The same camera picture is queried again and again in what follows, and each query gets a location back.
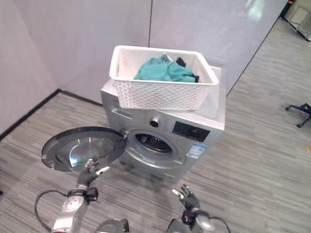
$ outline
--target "white wall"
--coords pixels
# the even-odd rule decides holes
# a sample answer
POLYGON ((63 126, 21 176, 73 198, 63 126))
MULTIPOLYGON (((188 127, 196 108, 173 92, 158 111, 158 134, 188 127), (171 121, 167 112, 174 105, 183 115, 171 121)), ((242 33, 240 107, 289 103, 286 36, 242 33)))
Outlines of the white wall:
POLYGON ((55 90, 14 2, 0 0, 0 133, 55 90))
POLYGON ((151 0, 15 0, 59 88, 101 102, 116 45, 148 46, 151 0))
POLYGON ((154 0, 150 45, 198 51, 208 62, 223 65, 227 73, 228 92, 286 2, 154 0))

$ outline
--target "open washer door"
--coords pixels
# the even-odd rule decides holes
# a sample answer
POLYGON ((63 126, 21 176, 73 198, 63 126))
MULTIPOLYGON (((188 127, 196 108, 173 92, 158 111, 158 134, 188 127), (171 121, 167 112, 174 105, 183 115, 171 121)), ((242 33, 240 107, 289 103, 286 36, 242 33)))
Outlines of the open washer door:
POLYGON ((122 155, 125 140, 103 127, 80 127, 52 137, 42 149, 42 162, 59 171, 81 171, 88 159, 102 168, 122 155))

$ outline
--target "white plastic basket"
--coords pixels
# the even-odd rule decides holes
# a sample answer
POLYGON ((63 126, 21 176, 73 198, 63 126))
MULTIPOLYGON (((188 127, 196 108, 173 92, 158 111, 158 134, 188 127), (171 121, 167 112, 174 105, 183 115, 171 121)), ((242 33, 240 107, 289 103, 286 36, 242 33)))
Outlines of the white plastic basket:
POLYGON ((199 52, 135 46, 115 47, 109 76, 115 80, 120 107, 136 109, 195 110, 200 107, 211 86, 219 83, 199 52), (199 83, 134 80, 146 61, 164 53, 174 61, 181 57, 186 68, 200 76, 199 83))

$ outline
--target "washing machine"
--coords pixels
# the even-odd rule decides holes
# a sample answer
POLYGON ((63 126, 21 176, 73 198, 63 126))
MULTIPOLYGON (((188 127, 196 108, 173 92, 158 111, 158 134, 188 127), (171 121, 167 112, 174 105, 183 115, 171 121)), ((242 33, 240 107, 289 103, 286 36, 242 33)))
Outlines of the washing machine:
POLYGON ((225 81, 220 80, 197 111, 122 109, 113 81, 101 89, 110 127, 123 135, 122 164, 179 180, 215 144, 225 129, 225 81))
POLYGON ((225 129, 225 80, 213 86, 197 111, 122 109, 113 81, 101 89, 110 128, 80 127, 52 137, 42 162, 55 170, 80 171, 91 158, 104 167, 119 158, 128 169, 177 181, 215 144, 225 129))

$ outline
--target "door handle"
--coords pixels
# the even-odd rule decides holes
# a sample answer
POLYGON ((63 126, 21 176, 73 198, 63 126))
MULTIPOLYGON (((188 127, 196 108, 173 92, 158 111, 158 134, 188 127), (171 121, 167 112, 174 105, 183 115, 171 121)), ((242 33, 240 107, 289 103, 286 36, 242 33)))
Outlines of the door handle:
POLYGON ((133 119, 132 114, 130 114, 129 112, 127 112, 127 111, 125 111, 125 110, 123 110, 123 109, 120 109, 120 108, 113 108, 113 109, 111 110, 111 112, 113 112, 113 113, 115 113, 115 114, 117 114, 117 115, 119 115, 119 116, 121 116, 121 117, 125 117, 125 118, 127 118, 127 119, 130 119, 130 120, 133 119))

